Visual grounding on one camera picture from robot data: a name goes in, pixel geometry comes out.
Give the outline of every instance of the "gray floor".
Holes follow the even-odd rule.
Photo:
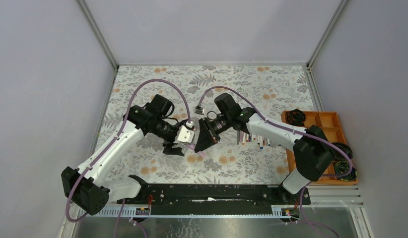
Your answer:
[[[305,208],[312,222],[323,223],[338,232],[342,238],[357,237],[349,211],[345,208]],[[77,224],[74,238],[111,238],[116,218],[87,217]],[[156,219],[142,222],[149,238],[290,238],[321,237],[306,224],[282,224],[278,219]],[[140,227],[131,225],[127,218],[118,225],[118,238],[141,238]]]

